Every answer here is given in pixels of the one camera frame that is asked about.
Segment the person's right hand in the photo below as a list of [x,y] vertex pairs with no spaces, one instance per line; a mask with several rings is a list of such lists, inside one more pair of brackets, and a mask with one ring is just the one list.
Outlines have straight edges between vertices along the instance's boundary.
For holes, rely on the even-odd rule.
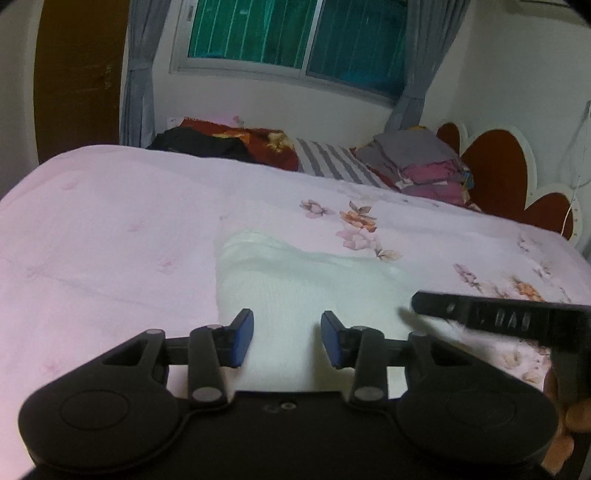
[[566,413],[564,405],[559,401],[558,381],[553,368],[546,374],[543,387],[544,394],[552,401],[558,413],[558,429],[543,460],[542,466],[553,476],[563,468],[565,462],[572,456],[574,440],[566,427]]

